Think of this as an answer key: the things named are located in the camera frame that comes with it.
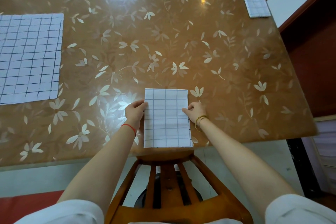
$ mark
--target gold bracelet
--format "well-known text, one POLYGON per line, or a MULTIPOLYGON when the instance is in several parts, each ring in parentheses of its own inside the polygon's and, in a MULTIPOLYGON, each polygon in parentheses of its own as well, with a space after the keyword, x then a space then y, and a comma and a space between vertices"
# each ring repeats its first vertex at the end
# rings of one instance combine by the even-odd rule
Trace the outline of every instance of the gold bracelet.
POLYGON ((201 121, 201 120, 203 120, 204 118, 208 118, 208 116, 206 116, 206 115, 201 115, 201 116, 199 116, 199 117, 195 120, 195 128, 196 128, 196 130, 197 130, 198 132, 203 132, 203 131, 202 131, 202 130, 198 130, 196 123, 197 123, 197 121, 198 121, 199 119, 200 119, 200 121, 201 121))

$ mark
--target wooden table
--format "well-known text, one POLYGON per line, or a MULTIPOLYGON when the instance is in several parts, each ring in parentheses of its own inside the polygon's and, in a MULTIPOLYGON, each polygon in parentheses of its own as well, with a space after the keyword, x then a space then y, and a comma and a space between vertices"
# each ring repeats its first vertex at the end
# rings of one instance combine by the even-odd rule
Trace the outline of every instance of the wooden table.
MULTIPOLYGON (((0 106, 0 166, 92 157, 145 87, 190 90, 240 142, 316 133, 273 18, 243 0, 0 0, 0 13, 64 13, 58 99, 0 106)), ((139 131, 131 154, 176 150, 144 149, 139 131)))

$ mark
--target grid paper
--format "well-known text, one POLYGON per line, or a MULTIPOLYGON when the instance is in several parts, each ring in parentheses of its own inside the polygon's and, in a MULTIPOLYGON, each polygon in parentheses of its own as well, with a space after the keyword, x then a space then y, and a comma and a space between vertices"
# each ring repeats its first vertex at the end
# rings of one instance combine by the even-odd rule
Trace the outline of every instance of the grid paper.
POLYGON ((55 99, 63 14, 0 16, 0 105, 55 99))
POLYGON ((250 18, 270 17, 266 0, 244 0, 250 18))
POLYGON ((145 89, 144 148, 192 147, 190 122, 182 108, 188 107, 188 90, 145 89))

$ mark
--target left hand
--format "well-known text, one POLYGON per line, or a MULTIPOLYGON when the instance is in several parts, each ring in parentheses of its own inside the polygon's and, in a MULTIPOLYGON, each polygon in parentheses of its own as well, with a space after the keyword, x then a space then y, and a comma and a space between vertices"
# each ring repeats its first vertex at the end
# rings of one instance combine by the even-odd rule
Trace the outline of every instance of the left hand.
POLYGON ((144 115, 148 103, 144 99, 135 101, 125 108, 126 124, 131 125, 136 131, 140 128, 140 120, 144 115))

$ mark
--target red mat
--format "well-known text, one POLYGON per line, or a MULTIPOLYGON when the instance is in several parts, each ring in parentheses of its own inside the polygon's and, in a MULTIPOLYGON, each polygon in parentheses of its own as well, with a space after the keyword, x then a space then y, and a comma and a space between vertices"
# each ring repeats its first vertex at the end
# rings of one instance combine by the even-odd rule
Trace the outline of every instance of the red mat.
POLYGON ((13 224, 22 217, 56 204, 63 190, 0 198, 1 224, 13 224))

